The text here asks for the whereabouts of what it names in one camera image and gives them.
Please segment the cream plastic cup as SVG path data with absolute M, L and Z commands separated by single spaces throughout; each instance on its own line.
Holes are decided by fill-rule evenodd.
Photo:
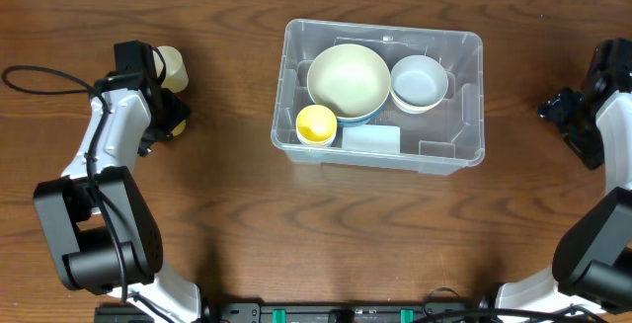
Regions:
M 189 76 L 181 53 L 172 46 L 158 46 L 153 51 L 156 73 L 164 73 L 162 88 L 177 94 L 189 85 Z

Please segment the yellow plastic cup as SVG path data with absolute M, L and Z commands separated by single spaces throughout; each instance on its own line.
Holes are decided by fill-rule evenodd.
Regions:
M 313 141 L 326 140 L 337 135 L 338 122 L 332 111 L 324 106 L 307 106 L 297 115 L 295 120 L 296 135 L 301 133 Z
M 186 124 L 187 121 L 186 120 L 182 120 L 178 125 L 176 125 L 172 130 L 171 130 L 171 134 L 173 136 L 177 136 L 179 134 L 181 134 L 185 128 L 186 128 Z

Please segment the grey small bowl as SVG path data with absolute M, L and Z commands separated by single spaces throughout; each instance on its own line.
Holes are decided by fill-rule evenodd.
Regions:
M 433 58 L 411 55 L 399 60 L 391 70 L 394 94 L 405 104 L 431 108 L 447 94 L 449 81 L 445 69 Z

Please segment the dark blue large bowl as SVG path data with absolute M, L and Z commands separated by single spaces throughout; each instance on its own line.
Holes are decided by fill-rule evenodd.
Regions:
M 367 124 L 370 121 L 372 121 L 376 116 L 377 116 L 377 113 L 374 113 L 361 119 L 351 120 L 351 119 L 337 118 L 337 121 L 338 121 L 338 126 L 340 127 L 354 127 L 354 126 L 361 126 L 361 125 Z

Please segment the beige large bowl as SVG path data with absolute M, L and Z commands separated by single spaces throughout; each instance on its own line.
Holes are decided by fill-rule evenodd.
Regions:
M 353 43 L 325 49 L 311 63 L 306 87 L 311 100 L 330 109 L 341 122 L 370 119 L 385 104 L 390 71 L 372 49 Z

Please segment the pink plastic cup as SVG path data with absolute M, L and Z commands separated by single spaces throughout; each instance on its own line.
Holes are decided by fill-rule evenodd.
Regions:
M 307 145 L 307 146 L 315 146 L 315 147 L 330 147 L 333 144 L 335 137 L 336 135 L 332 135 L 326 140 L 313 141 L 308 138 L 305 138 L 301 133 L 297 134 L 297 138 L 301 144 Z

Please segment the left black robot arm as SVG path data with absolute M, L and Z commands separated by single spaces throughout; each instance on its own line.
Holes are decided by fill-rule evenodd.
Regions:
M 156 322 L 199 322 L 201 293 L 164 260 L 158 225 L 135 184 L 138 158 L 180 134 L 189 77 L 180 52 L 117 43 L 115 70 L 90 91 L 91 119 L 61 176 L 34 205 L 62 284 L 130 301 Z

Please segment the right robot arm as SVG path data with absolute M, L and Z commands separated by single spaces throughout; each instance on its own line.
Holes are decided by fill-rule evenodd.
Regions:
M 579 91 L 565 88 L 538 113 L 590 170 L 605 169 L 605 196 L 561 239 L 551 267 L 500 286 L 503 322 L 558 321 L 631 309 L 631 42 L 606 40 Z

